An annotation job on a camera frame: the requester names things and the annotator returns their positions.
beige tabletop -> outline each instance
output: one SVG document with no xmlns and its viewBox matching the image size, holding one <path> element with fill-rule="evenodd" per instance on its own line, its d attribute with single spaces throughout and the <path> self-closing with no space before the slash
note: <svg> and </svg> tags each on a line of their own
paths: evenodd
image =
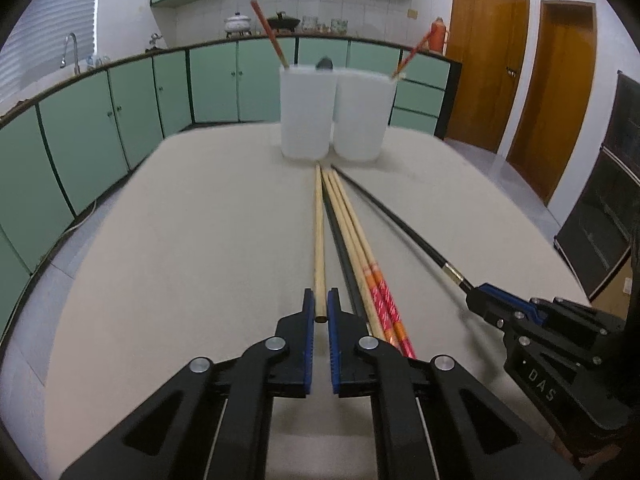
<svg viewBox="0 0 640 480">
<path fill-rule="evenodd" d="M 46 386 L 56 478 L 191 358 L 220 362 L 273 335 L 313 283 L 313 165 L 280 153 L 278 124 L 166 140 L 104 221 L 69 294 Z M 586 303 L 537 229 L 445 143 L 390 128 L 380 158 L 340 162 L 474 284 Z M 351 200 L 422 360 L 447 353 L 539 433 L 548 425 L 502 369 L 501 332 L 356 194 Z M 325 221 L 327 286 L 348 295 Z M 331 393 L 316 325 L 312 394 L 277 399 L 270 479 L 376 478 L 370 405 Z"/>
</svg>

white container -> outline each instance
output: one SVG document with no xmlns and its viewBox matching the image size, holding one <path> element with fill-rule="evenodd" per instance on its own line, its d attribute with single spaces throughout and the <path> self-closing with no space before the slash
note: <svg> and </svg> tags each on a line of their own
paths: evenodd
<svg viewBox="0 0 640 480">
<path fill-rule="evenodd" d="M 280 67 L 282 154 L 319 160 L 329 153 L 338 76 L 315 66 Z"/>
<path fill-rule="evenodd" d="M 380 154 L 396 95 L 388 75 L 338 69 L 334 111 L 334 148 L 347 160 L 366 162 Z"/>
</svg>

silver screw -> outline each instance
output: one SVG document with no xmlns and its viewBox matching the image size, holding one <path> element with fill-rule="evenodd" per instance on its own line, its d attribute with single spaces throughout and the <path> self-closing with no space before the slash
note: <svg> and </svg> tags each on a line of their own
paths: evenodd
<svg viewBox="0 0 640 480">
<path fill-rule="evenodd" d="M 284 345 L 286 345 L 287 342 L 284 341 L 283 338 L 281 337 L 270 337 L 267 339 L 267 341 L 264 342 L 264 345 L 269 349 L 269 350 L 282 350 L 284 348 Z"/>
<path fill-rule="evenodd" d="M 360 340 L 358 341 L 358 344 L 360 345 L 361 348 L 364 348 L 365 350 L 373 350 L 378 346 L 378 340 L 375 337 L 366 335 L 360 338 Z"/>
<path fill-rule="evenodd" d="M 433 363 L 436 365 L 438 370 L 442 370 L 443 372 L 453 370 L 453 367 L 456 365 L 456 362 L 448 355 L 440 355 L 436 357 L 436 360 Z"/>
<path fill-rule="evenodd" d="M 189 363 L 189 370 L 195 374 L 201 374 L 209 370 L 209 360 L 206 357 L 196 357 Z"/>
</svg>

window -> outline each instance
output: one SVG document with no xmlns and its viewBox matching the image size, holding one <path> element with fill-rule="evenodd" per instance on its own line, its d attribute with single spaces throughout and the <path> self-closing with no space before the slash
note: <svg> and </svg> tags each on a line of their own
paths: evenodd
<svg viewBox="0 0 640 480">
<path fill-rule="evenodd" d="M 0 101 L 58 70 L 69 32 L 78 37 L 79 59 L 92 54 L 94 15 L 95 0 L 32 0 L 0 50 Z"/>
</svg>

white table surface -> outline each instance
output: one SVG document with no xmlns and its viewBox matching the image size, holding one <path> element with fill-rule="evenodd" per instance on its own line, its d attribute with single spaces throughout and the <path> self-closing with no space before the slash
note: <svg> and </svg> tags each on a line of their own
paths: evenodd
<svg viewBox="0 0 640 480">
<path fill-rule="evenodd" d="M 126 185 L 60 318 L 46 384 L 56 478 L 195 356 L 220 362 L 273 335 L 313 287 L 313 164 L 280 153 L 279 124 L 171 137 Z M 473 283 L 587 304 L 527 218 L 444 142 L 389 128 L 371 164 L 333 159 Z M 502 366 L 502 333 L 348 189 L 417 357 L 447 353 L 539 433 L 546 422 Z M 325 220 L 327 287 L 349 300 Z M 326 326 L 316 325 L 312 394 L 276 399 L 270 479 L 376 477 L 368 399 L 331 393 Z"/>
</svg>

